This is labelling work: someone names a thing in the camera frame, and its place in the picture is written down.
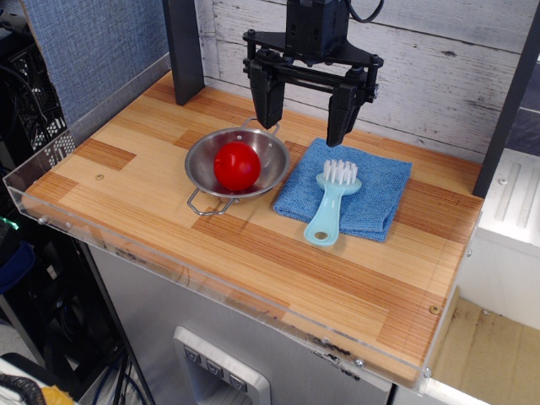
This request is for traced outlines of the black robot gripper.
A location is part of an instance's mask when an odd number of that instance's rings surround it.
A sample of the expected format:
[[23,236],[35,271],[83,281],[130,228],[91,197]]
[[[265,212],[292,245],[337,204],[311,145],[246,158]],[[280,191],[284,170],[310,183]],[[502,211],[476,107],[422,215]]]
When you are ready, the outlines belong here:
[[284,32],[248,30],[243,35],[244,72],[259,123],[269,129],[282,119],[285,84],[332,93],[327,146],[340,145],[352,131],[359,108],[375,100],[377,73],[383,66],[382,58],[348,41],[349,18],[368,23],[382,5],[361,19],[350,1],[288,1]]

